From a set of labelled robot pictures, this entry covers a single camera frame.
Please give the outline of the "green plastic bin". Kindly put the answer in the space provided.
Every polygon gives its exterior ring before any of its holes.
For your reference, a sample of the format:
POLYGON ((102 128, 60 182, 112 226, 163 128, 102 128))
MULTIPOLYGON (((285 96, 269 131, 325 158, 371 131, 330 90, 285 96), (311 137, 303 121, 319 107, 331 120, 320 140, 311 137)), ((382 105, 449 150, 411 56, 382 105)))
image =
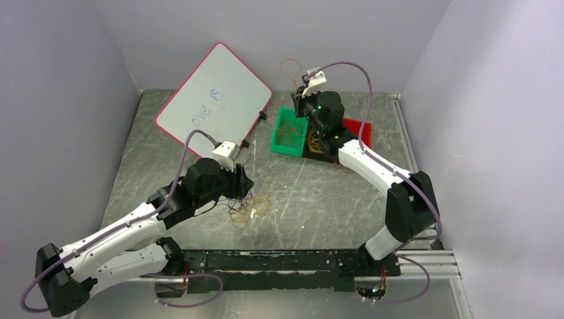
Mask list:
POLYGON ((307 128, 306 118, 297 118, 293 108, 281 108, 275 121, 270 150, 301 158, 307 128))

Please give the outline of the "red plastic bin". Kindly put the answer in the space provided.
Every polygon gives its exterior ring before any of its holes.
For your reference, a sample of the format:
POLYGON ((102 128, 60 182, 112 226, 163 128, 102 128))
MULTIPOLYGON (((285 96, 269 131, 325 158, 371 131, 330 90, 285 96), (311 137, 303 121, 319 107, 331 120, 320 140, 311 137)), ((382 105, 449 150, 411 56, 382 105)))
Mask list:
POLYGON ((353 120, 350 118, 343 118, 343 125, 355 135, 361 135, 361 140, 368 148, 372 147, 372 124, 367 122, 360 134, 360 127, 362 122, 360 120, 353 120))

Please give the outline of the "black plastic bin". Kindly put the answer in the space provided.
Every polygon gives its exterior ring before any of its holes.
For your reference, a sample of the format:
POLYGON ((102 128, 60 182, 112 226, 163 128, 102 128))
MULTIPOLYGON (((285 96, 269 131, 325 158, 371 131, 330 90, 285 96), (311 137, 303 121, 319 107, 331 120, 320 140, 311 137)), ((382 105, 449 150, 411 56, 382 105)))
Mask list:
POLYGON ((320 139, 316 131, 310 126, 307 128, 301 157, 308 160, 310 159, 326 163, 337 163, 335 159, 323 153, 320 139))

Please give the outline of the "pink framed whiteboard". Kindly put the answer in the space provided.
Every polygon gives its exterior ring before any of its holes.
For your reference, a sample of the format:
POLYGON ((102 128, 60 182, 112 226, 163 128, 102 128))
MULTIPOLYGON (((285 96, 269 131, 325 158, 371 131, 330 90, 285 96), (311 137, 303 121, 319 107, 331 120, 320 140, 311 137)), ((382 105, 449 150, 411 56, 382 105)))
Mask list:
POLYGON ((179 143, 201 130, 242 146, 273 91, 224 43, 216 43, 158 112, 155 125, 179 143))

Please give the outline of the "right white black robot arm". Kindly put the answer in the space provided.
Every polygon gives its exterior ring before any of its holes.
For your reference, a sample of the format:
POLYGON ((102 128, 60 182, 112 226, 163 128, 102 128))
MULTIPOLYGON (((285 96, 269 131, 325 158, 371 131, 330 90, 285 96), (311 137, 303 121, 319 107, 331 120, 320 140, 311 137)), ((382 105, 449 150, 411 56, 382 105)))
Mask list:
POLYGON ((384 225, 360 247, 359 267, 374 275, 383 268, 385 257, 439 224, 431 179, 423 171, 413 173, 392 164, 364 145, 345 127, 345 108, 337 92, 303 96, 303 91, 300 87, 291 95, 295 115, 307 120, 322 154, 359 174, 386 198, 384 225))

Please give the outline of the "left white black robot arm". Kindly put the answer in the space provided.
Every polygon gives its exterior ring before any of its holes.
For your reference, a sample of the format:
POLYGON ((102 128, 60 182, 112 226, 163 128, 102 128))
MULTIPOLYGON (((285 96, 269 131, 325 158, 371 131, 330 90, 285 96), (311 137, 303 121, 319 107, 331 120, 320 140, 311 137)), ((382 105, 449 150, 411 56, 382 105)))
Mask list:
POLYGON ((185 175, 157 190, 125 217, 95 234, 37 251, 35 278, 43 312, 66 316, 102 290, 146 274, 176 276, 184 267, 180 246, 165 232, 195 217, 210 202, 245 199, 254 182, 241 163, 201 158, 185 175))

